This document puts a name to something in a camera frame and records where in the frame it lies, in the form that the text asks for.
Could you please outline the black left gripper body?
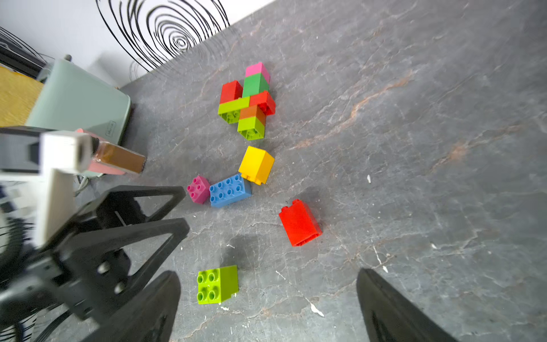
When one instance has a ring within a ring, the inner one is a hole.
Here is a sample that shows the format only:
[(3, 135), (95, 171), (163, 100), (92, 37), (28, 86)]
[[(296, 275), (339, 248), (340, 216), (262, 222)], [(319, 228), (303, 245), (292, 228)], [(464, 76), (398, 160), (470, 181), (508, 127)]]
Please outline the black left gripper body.
[(13, 325), (61, 304), (101, 323), (131, 298), (131, 261), (113, 230), (132, 225), (132, 203), (107, 200), (81, 208), (43, 249), (1, 275), (1, 324)]

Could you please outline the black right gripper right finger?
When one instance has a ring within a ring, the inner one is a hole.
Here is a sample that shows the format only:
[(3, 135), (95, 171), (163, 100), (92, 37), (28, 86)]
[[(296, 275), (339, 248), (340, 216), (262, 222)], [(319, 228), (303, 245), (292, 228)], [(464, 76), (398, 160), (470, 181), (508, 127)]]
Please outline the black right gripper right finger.
[(356, 289), (371, 341), (454, 341), (373, 269), (361, 269)]

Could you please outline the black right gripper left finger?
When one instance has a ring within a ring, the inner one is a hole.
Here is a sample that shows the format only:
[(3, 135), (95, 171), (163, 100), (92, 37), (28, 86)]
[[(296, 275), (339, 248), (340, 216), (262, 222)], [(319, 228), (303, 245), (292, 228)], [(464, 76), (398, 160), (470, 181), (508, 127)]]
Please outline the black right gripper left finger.
[(169, 341), (181, 285), (176, 272), (161, 273), (85, 341)]

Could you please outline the lime small lego brick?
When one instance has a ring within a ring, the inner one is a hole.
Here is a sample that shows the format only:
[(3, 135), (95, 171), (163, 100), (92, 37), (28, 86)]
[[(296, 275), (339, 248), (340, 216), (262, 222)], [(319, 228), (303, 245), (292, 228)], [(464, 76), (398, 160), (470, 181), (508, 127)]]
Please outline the lime small lego brick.
[(244, 118), (238, 122), (237, 131), (247, 141), (264, 139), (265, 125), (257, 118)]
[(236, 265), (201, 271), (197, 275), (199, 305), (220, 304), (239, 292)]

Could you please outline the pink lego brick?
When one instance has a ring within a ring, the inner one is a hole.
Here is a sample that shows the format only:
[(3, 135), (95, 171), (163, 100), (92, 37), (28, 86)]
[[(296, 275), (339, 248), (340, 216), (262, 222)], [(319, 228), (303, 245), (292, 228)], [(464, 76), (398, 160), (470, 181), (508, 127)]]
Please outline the pink lego brick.
[(198, 175), (187, 186), (187, 192), (192, 202), (203, 205), (210, 197), (210, 183), (206, 178)]
[(262, 74), (266, 82), (270, 84), (271, 77), (269, 75), (269, 72), (267, 71), (266, 66), (262, 62), (248, 66), (246, 68), (246, 72), (245, 72), (246, 78), (253, 76), (255, 74)]

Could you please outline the blue long lego brick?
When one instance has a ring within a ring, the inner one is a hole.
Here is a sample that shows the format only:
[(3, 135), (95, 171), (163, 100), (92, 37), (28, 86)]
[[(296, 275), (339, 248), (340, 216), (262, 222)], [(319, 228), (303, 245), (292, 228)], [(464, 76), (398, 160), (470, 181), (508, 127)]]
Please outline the blue long lego brick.
[(240, 173), (209, 187), (210, 203), (221, 208), (252, 196), (251, 184)]

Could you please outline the yellow tall lego brick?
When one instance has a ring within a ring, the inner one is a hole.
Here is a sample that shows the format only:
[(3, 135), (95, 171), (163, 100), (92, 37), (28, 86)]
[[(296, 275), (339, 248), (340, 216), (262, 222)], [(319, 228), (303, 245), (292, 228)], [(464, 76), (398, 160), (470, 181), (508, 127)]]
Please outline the yellow tall lego brick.
[(275, 159), (265, 150), (249, 146), (239, 167), (241, 176), (257, 185), (266, 184)]

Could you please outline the lime long lego brick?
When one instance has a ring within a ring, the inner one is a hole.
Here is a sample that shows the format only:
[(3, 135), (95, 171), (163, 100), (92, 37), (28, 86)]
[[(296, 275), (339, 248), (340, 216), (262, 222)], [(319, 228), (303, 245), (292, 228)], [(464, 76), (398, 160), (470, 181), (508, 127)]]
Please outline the lime long lego brick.
[(241, 110), (248, 108), (249, 104), (249, 97), (239, 98), (237, 100), (220, 104), (218, 115), (228, 124), (238, 123)]

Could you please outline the dark green lego brick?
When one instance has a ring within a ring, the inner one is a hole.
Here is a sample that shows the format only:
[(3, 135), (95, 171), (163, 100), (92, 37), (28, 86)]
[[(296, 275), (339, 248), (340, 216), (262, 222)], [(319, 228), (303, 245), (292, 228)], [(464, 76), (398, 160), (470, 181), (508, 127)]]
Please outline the dark green lego brick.
[(269, 91), (269, 83), (262, 73), (247, 76), (244, 80), (243, 97), (258, 95)]

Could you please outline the red small lego brick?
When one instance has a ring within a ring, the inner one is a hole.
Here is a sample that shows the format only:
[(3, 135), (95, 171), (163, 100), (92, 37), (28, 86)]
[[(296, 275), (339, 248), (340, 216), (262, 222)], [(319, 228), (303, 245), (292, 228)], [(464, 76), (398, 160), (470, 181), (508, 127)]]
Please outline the red small lego brick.
[(252, 95), (250, 97), (249, 105), (257, 105), (266, 116), (274, 115), (276, 112), (276, 103), (269, 91)]

